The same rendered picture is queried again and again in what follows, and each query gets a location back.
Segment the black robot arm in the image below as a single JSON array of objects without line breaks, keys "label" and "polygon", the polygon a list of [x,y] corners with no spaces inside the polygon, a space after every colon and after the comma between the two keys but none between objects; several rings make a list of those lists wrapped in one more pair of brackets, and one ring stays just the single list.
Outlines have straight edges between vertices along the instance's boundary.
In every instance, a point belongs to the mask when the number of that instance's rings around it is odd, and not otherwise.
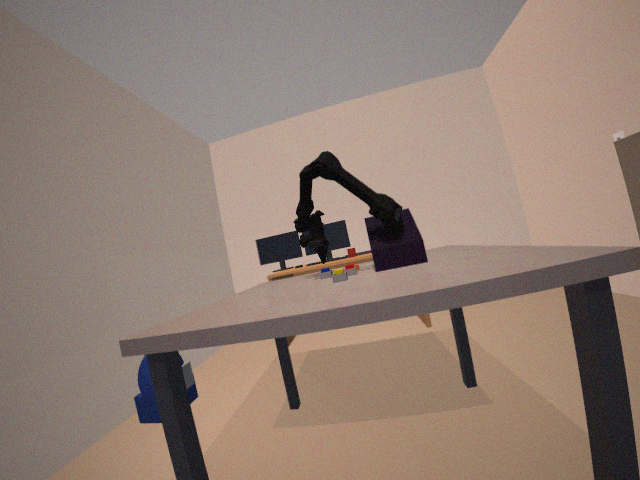
[{"label": "black robot arm", "polygon": [[300,200],[296,209],[298,219],[294,220],[297,232],[302,233],[312,228],[323,227],[321,216],[324,213],[316,210],[314,214],[311,214],[314,209],[314,203],[311,198],[312,179],[319,176],[324,179],[335,180],[367,203],[370,207],[369,213],[376,217],[377,220],[380,219],[382,221],[387,238],[405,234],[401,216],[402,206],[388,195],[375,192],[361,180],[344,170],[340,161],[329,151],[322,152],[316,160],[304,167],[299,174]]}]

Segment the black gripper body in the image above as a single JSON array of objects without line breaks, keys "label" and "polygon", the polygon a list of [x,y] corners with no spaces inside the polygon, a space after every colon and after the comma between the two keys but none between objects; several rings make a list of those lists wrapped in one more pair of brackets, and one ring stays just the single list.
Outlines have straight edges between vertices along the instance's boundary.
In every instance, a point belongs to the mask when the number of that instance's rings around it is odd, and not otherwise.
[{"label": "black gripper body", "polygon": [[316,227],[316,228],[312,228],[310,229],[310,234],[312,234],[314,241],[310,241],[309,245],[309,249],[312,248],[321,248],[321,247],[325,247],[329,245],[329,241],[326,240],[325,235],[324,235],[324,229],[323,227]]}]

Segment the yellow button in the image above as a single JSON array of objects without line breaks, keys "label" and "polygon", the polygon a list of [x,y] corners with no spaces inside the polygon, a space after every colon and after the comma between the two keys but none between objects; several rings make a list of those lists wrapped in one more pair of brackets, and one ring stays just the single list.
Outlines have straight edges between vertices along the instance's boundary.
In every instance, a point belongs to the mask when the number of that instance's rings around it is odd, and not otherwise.
[{"label": "yellow button", "polygon": [[347,281],[348,280],[347,272],[344,272],[344,269],[334,270],[332,279],[333,279],[333,283]]}]

